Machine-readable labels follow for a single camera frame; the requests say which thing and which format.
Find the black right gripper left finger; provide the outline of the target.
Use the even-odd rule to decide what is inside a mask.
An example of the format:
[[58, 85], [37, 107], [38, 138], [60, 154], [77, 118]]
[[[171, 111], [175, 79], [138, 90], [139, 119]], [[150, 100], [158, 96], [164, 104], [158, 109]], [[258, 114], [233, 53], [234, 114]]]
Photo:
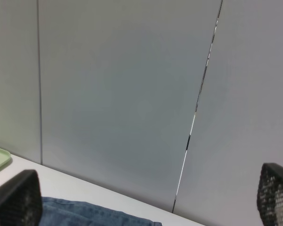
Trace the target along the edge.
[[0, 186], [0, 226], [37, 226], [41, 217], [37, 171], [23, 170]]

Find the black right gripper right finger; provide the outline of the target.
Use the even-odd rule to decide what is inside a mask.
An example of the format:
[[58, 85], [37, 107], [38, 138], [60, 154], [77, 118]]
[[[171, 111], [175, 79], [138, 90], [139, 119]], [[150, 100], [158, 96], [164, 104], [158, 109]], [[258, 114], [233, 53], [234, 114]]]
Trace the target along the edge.
[[257, 209], [263, 225], [283, 226], [283, 167], [276, 163], [262, 165]]

